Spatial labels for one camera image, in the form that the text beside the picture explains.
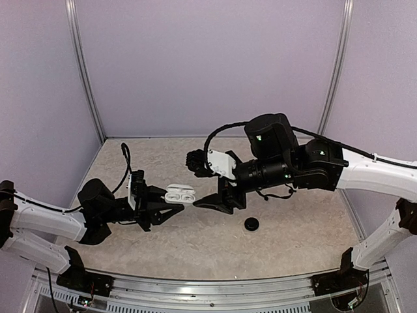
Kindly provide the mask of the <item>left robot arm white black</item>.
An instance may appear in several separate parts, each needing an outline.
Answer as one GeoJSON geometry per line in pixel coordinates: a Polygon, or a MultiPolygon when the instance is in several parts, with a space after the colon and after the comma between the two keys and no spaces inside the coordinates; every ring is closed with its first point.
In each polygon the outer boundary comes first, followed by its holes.
{"type": "Polygon", "coordinates": [[[78,253],[55,245],[36,231],[64,237],[81,245],[99,245],[111,235],[109,224],[126,222],[144,231],[184,210],[194,200],[186,186],[164,190],[130,179],[128,196],[116,198],[99,179],[91,179],[78,194],[81,207],[64,209],[35,201],[14,188],[12,181],[1,182],[1,250],[37,262],[66,280],[77,290],[91,284],[91,275],[82,269],[78,253]]]}

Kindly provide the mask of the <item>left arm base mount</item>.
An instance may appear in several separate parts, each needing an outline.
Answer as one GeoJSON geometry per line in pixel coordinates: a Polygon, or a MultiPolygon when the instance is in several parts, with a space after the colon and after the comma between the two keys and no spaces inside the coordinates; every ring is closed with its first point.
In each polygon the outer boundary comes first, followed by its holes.
{"type": "Polygon", "coordinates": [[[57,285],[90,295],[109,297],[114,278],[88,271],[67,271],[58,275],[57,285]]]}

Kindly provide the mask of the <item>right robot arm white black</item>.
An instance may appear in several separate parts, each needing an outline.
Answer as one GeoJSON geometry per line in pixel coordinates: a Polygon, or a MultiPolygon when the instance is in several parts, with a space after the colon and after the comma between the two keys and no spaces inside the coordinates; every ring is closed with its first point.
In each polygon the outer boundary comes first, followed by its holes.
{"type": "Polygon", "coordinates": [[[197,177],[216,177],[218,191],[197,200],[196,207],[232,214],[246,207],[246,194],[289,185],[328,191],[358,189],[397,197],[387,220],[364,242],[341,257],[333,283],[346,290],[378,259],[416,233],[416,164],[375,154],[311,134],[299,144],[298,129],[286,115],[268,113],[241,122],[253,158],[242,162],[232,151],[221,153],[205,145],[186,156],[186,166],[197,177]]]}

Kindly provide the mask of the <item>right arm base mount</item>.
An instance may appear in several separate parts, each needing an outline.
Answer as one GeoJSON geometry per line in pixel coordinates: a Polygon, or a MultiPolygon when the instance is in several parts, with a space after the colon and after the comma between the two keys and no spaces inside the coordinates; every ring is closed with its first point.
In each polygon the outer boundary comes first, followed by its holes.
{"type": "Polygon", "coordinates": [[[367,271],[353,271],[341,274],[340,271],[313,275],[311,285],[316,297],[358,288],[368,282],[367,271]]]}

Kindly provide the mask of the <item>white earbud charging case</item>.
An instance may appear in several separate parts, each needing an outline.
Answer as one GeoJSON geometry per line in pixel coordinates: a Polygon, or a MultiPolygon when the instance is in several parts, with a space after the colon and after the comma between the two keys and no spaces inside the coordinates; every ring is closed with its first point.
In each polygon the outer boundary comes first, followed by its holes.
{"type": "Polygon", "coordinates": [[[165,190],[166,203],[191,205],[196,200],[195,190],[190,185],[170,184],[165,190]]]}

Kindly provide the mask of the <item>black round disc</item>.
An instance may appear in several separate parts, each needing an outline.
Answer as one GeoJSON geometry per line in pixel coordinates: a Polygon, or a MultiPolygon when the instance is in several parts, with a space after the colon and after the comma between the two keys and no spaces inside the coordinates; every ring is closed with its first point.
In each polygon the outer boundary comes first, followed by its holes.
{"type": "Polygon", "coordinates": [[[244,227],[248,231],[256,231],[260,226],[259,220],[255,217],[249,217],[244,221],[244,227]]]}

